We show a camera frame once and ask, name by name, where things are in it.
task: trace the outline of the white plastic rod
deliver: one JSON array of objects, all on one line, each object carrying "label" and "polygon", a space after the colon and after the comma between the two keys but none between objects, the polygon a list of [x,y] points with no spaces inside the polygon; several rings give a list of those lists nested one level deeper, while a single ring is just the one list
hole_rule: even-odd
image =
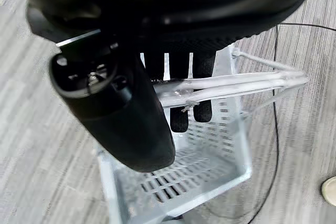
[{"label": "white plastic rod", "polygon": [[278,62],[275,62],[275,61],[271,61],[271,60],[261,59],[257,56],[253,56],[253,55],[249,55],[245,52],[241,52],[241,51],[239,51],[239,49],[236,49],[235,51],[233,51],[232,55],[236,56],[236,57],[243,56],[246,59],[254,60],[256,62],[260,62],[264,65],[267,65],[267,66],[270,66],[272,68],[279,69],[279,70],[297,71],[295,68],[286,66],[284,64],[281,64],[281,63],[278,63]]},{"label": "white plastic rod", "polygon": [[243,84],[234,84],[220,87],[208,88],[190,94],[171,92],[158,94],[164,108],[174,108],[189,105],[191,102],[201,102],[210,99],[232,97],[242,94],[257,93],[269,89],[291,88],[303,85],[307,78],[296,78],[293,80],[267,80]]},{"label": "white plastic rod", "polygon": [[261,73],[241,73],[229,76],[209,77],[203,79],[185,79],[154,85],[157,94],[179,90],[208,89],[233,84],[251,83],[256,81],[291,79],[304,76],[300,71],[276,71]]}]

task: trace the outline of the black cable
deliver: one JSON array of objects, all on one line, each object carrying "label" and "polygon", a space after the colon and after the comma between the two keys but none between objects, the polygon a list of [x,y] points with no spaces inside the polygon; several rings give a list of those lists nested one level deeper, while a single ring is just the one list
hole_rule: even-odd
[{"label": "black cable", "polygon": [[[331,28],[331,27],[321,26],[321,25],[314,25],[314,24],[305,24],[305,23],[287,23],[287,22],[282,22],[282,23],[280,23],[280,25],[318,27],[318,28],[323,28],[323,29],[330,30],[330,31],[336,31],[336,28]],[[275,30],[276,30],[276,40],[275,40],[275,48],[274,48],[274,61],[276,61],[276,59],[277,59],[278,40],[279,40],[279,27],[276,26]],[[277,173],[278,173],[279,156],[280,156],[279,155],[280,146],[279,146],[279,130],[278,130],[277,108],[276,108],[275,102],[273,102],[273,112],[274,112],[274,120],[275,120],[276,148],[277,148],[277,159],[276,159],[276,165],[275,165],[275,169],[274,169],[274,174],[273,174],[273,178],[272,178],[271,184],[270,184],[270,186],[269,186],[269,188],[267,190],[267,193],[266,193],[264,201],[261,203],[261,205],[258,208],[257,212],[253,215],[252,219],[247,224],[251,224],[255,220],[255,218],[259,215],[259,213],[261,212],[263,206],[265,205],[265,203],[266,203],[266,201],[267,201],[267,199],[268,199],[268,197],[270,195],[270,192],[271,192],[271,190],[273,188],[273,185],[274,185]],[[210,213],[212,213],[213,215],[215,215],[215,216],[217,216],[219,218],[240,219],[240,218],[246,216],[247,214],[249,214],[250,212],[252,212],[256,208],[253,208],[251,211],[249,211],[249,212],[247,212],[247,213],[245,213],[245,214],[243,214],[241,216],[238,216],[236,218],[231,218],[231,217],[226,217],[226,216],[219,216],[219,215],[213,213],[211,211],[211,209],[209,209],[208,207],[207,207],[207,209],[209,210]]]},{"label": "black cable", "polygon": [[[276,39],[275,39],[275,45],[274,45],[274,61],[276,61],[276,59],[277,59],[277,52],[278,52],[278,40],[279,40],[279,27],[278,26],[275,27],[275,31],[276,31]],[[277,108],[276,108],[275,102],[273,102],[273,112],[274,112],[274,122],[275,122],[276,148],[277,148],[277,158],[276,158],[276,164],[275,164],[275,168],[274,168],[273,178],[272,178],[271,184],[269,185],[269,188],[266,192],[264,201],[261,203],[258,211],[254,214],[252,219],[247,224],[251,224],[255,220],[255,218],[258,216],[258,214],[261,212],[262,208],[264,207],[264,205],[265,205],[265,203],[266,203],[266,201],[267,201],[267,199],[268,199],[268,197],[269,197],[269,195],[272,191],[273,185],[275,183],[275,179],[276,179],[277,174],[278,174],[280,146],[279,146],[279,130],[278,130]]]},{"label": "black cable", "polygon": [[[275,46],[274,46],[274,61],[276,61],[276,59],[277,59],[278,39],[279,39],[279,27],[276,26],[276,27],[275,27],[275,30],[276,30],[276,38],[275,38]],[[220,216],[220,215],[217,215],[217,214],[215,214],[211,209],[209,209],[208,207],[206,207],[207,210],[208,210],[211,214],[213,214],[214,216],[217,216],[217,217],[219,217],[219,218],[226,218],[226,219],[234,220],[234,219],[240,219],[240,218],[242,218],[242,217],[248,215],[248,214],[249,214],[250,212],[252,212],[253,210],[258,209],[258,210],[256,211],[256,213],[253,215],[252,219],[247,223],[247,224],[251,224],[251,223],[255,220],[255,218],[259,215],[259,213],[261,212],[262,208],[264,207],[264,205],[265,205],[265,203],[266,203],[266,201],[267,201],[267,199],[268,199],[268,197],[269,197],[269,195],[270,195],[270,193],[271,193],[271,190],[272,190],[272,188],[273,188],[273,185],[274,185],[274,183],[275,183],[275,179],[276,179],[276,177],[277,177],[277,174],[278,174],[278,167],[279,167],[279,156],[280,156],[280,153],[279,153],[279,150],[280,150],[280,148],[279,148],[279,131],[278,131],[277,109],[276,109],[275,102],[273,102],[273,111],[274,111],[274,120],[275,120],[276,149],[277,149],[276,151],[277,151],[277,156],[276,156],[276,165],[275,165],[275,168],[274,168],[273,178],[272,178],[272,181],[271,181],[271,183],[270,183],[270,185],[269,185],[269,188],[268,188],[268,190],[267,190],[267,192],[266,192],[265,199],[262,201],[261,204],[257,204],[257,205],[256,205],[256,206],[259,205],[259,207],[254,207],[251,211],[248,211],[248,212],[246,212],[246,213],[244,213],[244,214],[242,214],[242,215],[240,215],[240,216],[238,216],[238,217],[233,217],[233,218],[232,218],[232,217],[228,217],[228,216]]]},{"label": "black cable", "polygon": [[301,23],[287,23],[287,22],[282,22],[280,23],[280,25],[288,25],[288,26],[310,26],[310,27],[319,27],[319,28],[323,28],[326,30],[331,30],[331,31],[336,31],[336,28],[331,28],[331,27],[327,27],[327,26],[320,26],[320,25],[314,25],[314,24],[301,24]]}]

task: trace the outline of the black cylindrical housing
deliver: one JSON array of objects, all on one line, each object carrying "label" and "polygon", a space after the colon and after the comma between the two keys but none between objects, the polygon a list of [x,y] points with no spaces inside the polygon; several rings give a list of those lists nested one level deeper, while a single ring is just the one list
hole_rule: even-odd
[{"label": "black cylindrical housing", "polygon": [[[120,162],[138,172],[171,165],[172,134],[140,59],[118,56],[116,62],[106,81],[69,91],[64,90],[66,80],[55,56],[49,68],[51,83],[78,120]],[[126,81],[118,84],[121,77]]]}]

